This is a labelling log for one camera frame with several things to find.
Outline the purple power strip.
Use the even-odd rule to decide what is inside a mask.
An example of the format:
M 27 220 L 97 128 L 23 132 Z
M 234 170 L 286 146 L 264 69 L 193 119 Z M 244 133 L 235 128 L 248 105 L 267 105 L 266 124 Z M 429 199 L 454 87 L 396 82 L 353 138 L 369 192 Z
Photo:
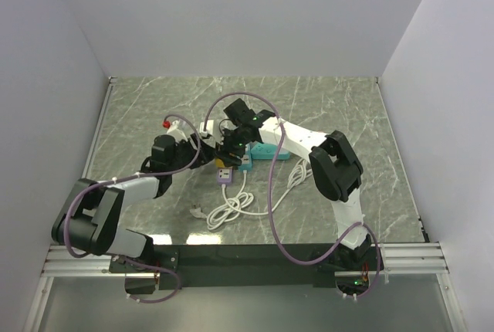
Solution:
M 233 170 L 231 168 L 219 168 L 216 180 L 219 185 L 228 186 L 232 183 Z

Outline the yellow cube socket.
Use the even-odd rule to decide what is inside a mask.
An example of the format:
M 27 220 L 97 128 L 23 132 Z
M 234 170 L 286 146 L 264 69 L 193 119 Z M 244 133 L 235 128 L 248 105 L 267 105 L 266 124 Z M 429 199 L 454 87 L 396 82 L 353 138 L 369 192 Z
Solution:
M 215 159 L 215 166 L 216 166 L 216 168 L 225 168 L 225 163 L 221 159 L 216 158 Z

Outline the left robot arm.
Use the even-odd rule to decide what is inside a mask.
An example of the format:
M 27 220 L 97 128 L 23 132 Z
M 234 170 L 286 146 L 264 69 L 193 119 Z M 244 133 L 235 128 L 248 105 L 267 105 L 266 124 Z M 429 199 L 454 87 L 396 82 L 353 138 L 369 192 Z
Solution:
M 72 248 L 92 255 L 126 256 L 138 272 L 150 269 L 154 262 L 152 238 L 119 227 L 122 210 L 161 197 L 170 188 L 173 174 L 199 168 L 214 158 L 215 149 L 193 134 L 180 142 L 169 135 L 156 137 L 151 155 L 136 174 L 106 185 L 79 179 L 52 225 L 52 240 L 59 244 L 69 241 Z

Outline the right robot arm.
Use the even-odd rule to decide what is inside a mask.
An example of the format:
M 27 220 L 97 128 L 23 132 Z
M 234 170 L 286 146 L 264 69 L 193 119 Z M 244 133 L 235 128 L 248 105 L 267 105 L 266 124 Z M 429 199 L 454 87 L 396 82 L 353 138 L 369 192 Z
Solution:
M 256 113 L 238 98 L 224 109 L 235 126 L 220 134 L 217 156 L 227 167 L 239 166 L 247 144 L 273 144 L 306 161 L 319 193 L 331 201 L 338 229 L 338 253 L 342 266 L 356 269 L 366 259 L 371 234 L 364 226 L 360 205 L 363 165 L 347 137 L 313 131 L 282 119 L 274 110 Z

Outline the teal triangular power strip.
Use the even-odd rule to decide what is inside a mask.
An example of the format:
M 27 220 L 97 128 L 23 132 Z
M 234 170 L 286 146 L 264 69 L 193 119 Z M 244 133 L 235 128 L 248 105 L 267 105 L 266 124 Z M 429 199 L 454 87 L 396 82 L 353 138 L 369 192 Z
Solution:
M 253 160 L 272 160 L 275 152 L 276 152 L 277 146 L 273 144 L 261 144 L 257 143 L 253 147 L 251 147 L 251 155 Z M 290 152 L 281 149 L 280 152 L 278 153 L 277 159 L 279 161 L 285 161 L 290 158 Z

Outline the black base beam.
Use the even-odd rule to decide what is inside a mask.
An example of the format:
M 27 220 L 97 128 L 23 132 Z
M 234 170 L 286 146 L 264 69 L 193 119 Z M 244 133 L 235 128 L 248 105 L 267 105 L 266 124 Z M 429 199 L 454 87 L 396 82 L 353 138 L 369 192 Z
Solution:
M 320 263 L 301 266 L 289 261 L 275 244 L 156 245 L 155 266 L 174 272 L 154 276 L 159 290 L 215 286 L 295 286 L 334 288 L 338 272 L 360 275 L 383 270 L 371 244 L 352 255 L 343 246 Z

